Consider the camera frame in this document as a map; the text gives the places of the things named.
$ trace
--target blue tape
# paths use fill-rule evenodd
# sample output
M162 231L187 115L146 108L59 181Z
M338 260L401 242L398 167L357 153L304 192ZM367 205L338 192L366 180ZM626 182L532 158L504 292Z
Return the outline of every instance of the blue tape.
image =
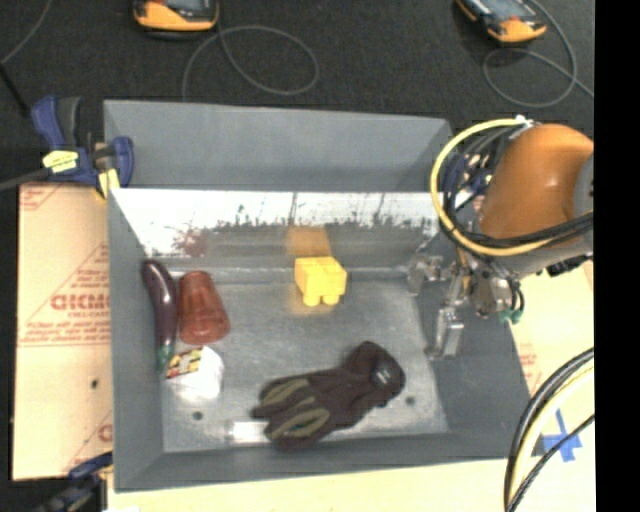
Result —
M562 419L562 413L560 412L560 410L556 411L556 419L558 420L558 425L560 426L560 434L542 436L542 442L544 444L545 450L550 450L565 437L567 437L567 429L564 425L564 420ZM560 455L563 462L570 462L576 459L575 455L573 454L573 450L575 448L582 448L582 443L580 442L580 439L577 435L571 436L571 438L568 439L567 442L560 447Z

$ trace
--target gray bin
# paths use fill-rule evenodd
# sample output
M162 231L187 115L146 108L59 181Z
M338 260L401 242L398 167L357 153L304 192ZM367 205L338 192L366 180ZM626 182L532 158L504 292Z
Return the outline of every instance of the gray bin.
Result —
M116 490L507 455L528 400L508 326L463 310L460 354L430 361L424 348L447 284L430 283L417 297L406 289L411 254L437 230L426 183L451 135L445 121L137 101L107 101L104 114L105 138L131 137L136 156L129 189L113 194L109 208ZM309 214L302 224L323 229L349 271L344 301L313 314L274 306L296 293L286 237L304 215L222 222L218 213L208 227L189 226L206 234L197 254L153 247L145 226L175 213L179 231L190 191L224 200L231 218L243 194L280 194L292 205L325 195L344 218L327 216L327 207L325 217ZM154 206L154 197L173 199ZM349 218L353 201L399 206L386 219ZM421 201L424 215L416 214ZM214 276L232 321L229 337L212 345L226 365L222 401L181 403L155 372L153 313L140 277L150 254L176 275L200 268ZM243 415L266 379L333 367L365 338L392 352L408 378L403 393L362 425L297 454L225 437L229 418L249 421Z

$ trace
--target power tool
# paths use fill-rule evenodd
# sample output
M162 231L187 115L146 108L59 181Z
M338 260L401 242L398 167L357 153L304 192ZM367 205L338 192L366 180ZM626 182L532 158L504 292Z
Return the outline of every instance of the power tool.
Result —
M133 17L148 35L189 39L215 27L217 0L133 0Z

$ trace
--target blue clamp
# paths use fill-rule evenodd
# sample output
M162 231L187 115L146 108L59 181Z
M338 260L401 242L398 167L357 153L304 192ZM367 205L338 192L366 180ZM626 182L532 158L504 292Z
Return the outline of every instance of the blue clamp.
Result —
M94 166L95 160L102 156L114 157L120 185L126 187L131 181L134 169L133 142L129 137L115 137L104 150L89 154L87 148L77 144L75 137L76 112L80 98L58 99L45 96L31 109L31 119L37 132L49 145L51 157L57 155L64 160L47 165L49 181L76 181L101 190L100 175L103 171Z
M97 472L113 464L113 453L107 452L89 459L73 468L69 474L69 486L46 503L29 509L29 512L75 512L91 500L96 493L105 492L105 481Z

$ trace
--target cable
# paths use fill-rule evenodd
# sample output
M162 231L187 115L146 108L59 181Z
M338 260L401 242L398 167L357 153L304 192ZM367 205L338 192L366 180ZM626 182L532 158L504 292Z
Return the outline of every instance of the cable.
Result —
M520 417L518 427L513 436L511 442L511 448L509 450L509 457L507 461L507 467L505 470L504 478L504 505L505 507L510 501L511 487L513 482L514 465L520 452L522 440L526 435L531 422L539 413L544 404L549 398L560 389L560 387L567 382L567 380L582 368L585 364L589 363L595 356L595 350L591 347L588 350L573 357L556 371L554 371L538 388L535 394L529 400L526 409Z
M567 54L569 56L569 63L570 63L571 71L566 71L560 65L556 64L552 60L548 59L547 57L544 57L543 55L540 55L539 53L531 51L531 50L525 50L525 49L522 49L522 48L510 48L508 51L511 51L511 52L514 52L514 53L524 54L524 55L527 55L529 57L533 57L535 59L538 59L539 61L541 61L544 64L550 66L551 68L559 71L564 76L569 78L570 79L569 85L564 90L564 92L562 92L558 97L556 97L553 100L547 101L547 102L529 103L529 102L525 102L525 101L522 101L522 100L518 100L518 99L516 99L516 98L514 98L512 96L509 96L508 94L506 94L504 91L502 91L493 82L493 80L491 79L491 76L489 75L489 61L496 54L502 53L504 51L504 49L502 49L502 48L498 48L498 49L495 49L495 50L489 52L487 54L487 56L485 57L483 63L482 63L482 73L484 75L484 78L485 78L486 82L489 84L489 86L499 96L502 96L504 99L506 99L506 100L508 100L508 101L510 101L512 103L515 103L516 105L520 105L522 107L527 107L527 108L545 108L545 107L552 107L554 105L557 105L558 103L560 103L562 100L564 100L571 93L571 91L573 90L574 86L576 86L576 85L578 87L580 87L580 89L582 89L588 96L590 96L591 98L594 98L593 91L591 91L586 85L584 85L582 82L580 82L578 80L578 78L577 78L577 75L578 75L578 64L577 64L577 61L576 61L575 53L573 51L571 43L569 43L569 39L567 38L567 36L564 34L562 29L560 28L560 25L558 24L558 22L538 2L536 2L535 0L528 0L528 1L531 2L533 5L535 5L540 11L542 11L544 13L544 15L549 19L550 24L558 32L558 35L560 36L560 40L562 41L562 44L564 45L564 47L567 50Z
M596 419L595 414L589 416L585 421L583 421L578 427L576 427L573 431L563 437L558 443L556 443L552 448L550 448L544 455L540 458L540 460L536 463L533 469L529 472L529 474L525 477L525 479L518 487L518 490L514 493L513 499L507 504L505 508L505 512L513 512L524 497L525 493L533 483L534 479L540 474L542 468L551 460L560 449L572 438L577 436L580 432L586 429L589 425L591 425Z
M234 59L233 55L231 54L231 51L229 50L229 47L227 46L227 42L225 40L227 35L229 34L234 34L238 32L249 32L249 31L275 34L284 39L288 39L289 41L293 42L294 44L302 48L302 50L309 56L313 64L313 69L314 69L313 78L306 85L299 87L297 89L289 89L289 90L276 89L273 87L269 87L253 79L246 71L242 69L242 67ZM316 58L311 48L309 48L304 42L302 42L302 40L298 39L297 37L292 36L291 34L288 34L287 32L284 32L282 30L272 28L272 27L266 27L263 25L242 25L238 27L222 28L220 21L218 21L217 33L212 35L208 39L206 39L198 48L196 48L196 50L193 52L193 54L189 58L189 61L187 62L187 66L185 67L184 73L182 75L182 87L181 87L182 101L186 101L186 98L188 96L187 87L189 82L189 74L191 73L191 68L193 67L193 63L195 62L196 58L198 57L198 55L202 50L204 50L209 44L211 44L212 42L218 39L220 39L222 50L224 51L227 59L229 59L229 62L231 63L233 68L238 72L238 74L240 74L240 76L242 76L242 78L244 78L247 82L249 82L254 87L257 87L261 91L265 91L271 94L278 94L281 96L295 96L298 94L302 94L303 92L306 92L311 88L313 88L318 82L318 80L320 79L320 65L318 64L318 59Z
M47 13L49 12L49 8L51 7L52 3L53 3L53 0L47 0L47 3L45 4L44 9L42 10L42 13L40 14L40 17L38 18L36 23L33 25L29 33L22 39L22 41L20 41L20 43L18 43L13 48L13 50L11 50L0 61L0 63L6 64L7 62L9 62L20 50L22 50L22 47L25 46L31 40L31 38L35 35L35 33L40 29L40 26L44 22L44 19L47 17Z
M593 211L557 226L514 238L493 238L482 233L470 232L462 223L457 221L455 208L456 187L462 171L468 168L468 151L462 151L462 154L457 159L453 160L448 167L445 167L443 171L444 179L440 180L440 171L449 154L464 139L483 131L489 131L489 133L485 134L480 141L473 142L470 146L478 149L489 148L489 152L492 152L495 149L492 148L494 143L500 142L501 138L504 139L504 137L514 134L516 132L515 128L524 127L526 129L531 124L531 121L518 117L515 119L497 119L472 126L451 139L433 164L430 175L430 191L442 231L454 243L464 247L480 259L488 261L490 256L524 254L543 246L569 240L592 229ZM483 158L486 160L490 157L491 154L487 153ZM440 181L442 181L442 188L444 189L442 190L442 201L438 195Z
M509 247L509 248L489 248L472 242L464 234L455 226L452 220L447 216L446 212L442 204L440 203L440 198L438 197L438 176L440 173L440 168L444 160L447 158L449 153L453 151L453 149L464 139L474 135L476 133L492 129L498 128L502 126L526 126L529 121L524 119L496 119L493 121L486 121L484 123L476 124L466 130L460 132L458 135L453 137L442 149L438 157L436 158L430 176L430 187L431 198L433 201L433 206L436 210L436 213L440 219L440 222L443 224L445 231L449 233L451 237L453 237L458 243L460 243L463 247L471 250L472 252L478 254L485 254L489 256L513 256L516 254L523 254L538 247L542 247L548 241L541 242L531 242L528 244L520 245L519 247Z
M510 501L513 499L513 495L517 490L517 487L523 480L525 459L531 456L533 448L538 441L542 429L546 425L549 418L555 414L560 406L566 402L575 392L577 392L584 384L591 382L594 377L594 366L590 365L585 369L581 369L580 372L572 377L566 384L564 384L557 393L555 393L544 404L535 420L531 423L529 429L525 433L522 439L522 444L518 455L516 456L513 466L513 479L511 482L511 489L509 490Z

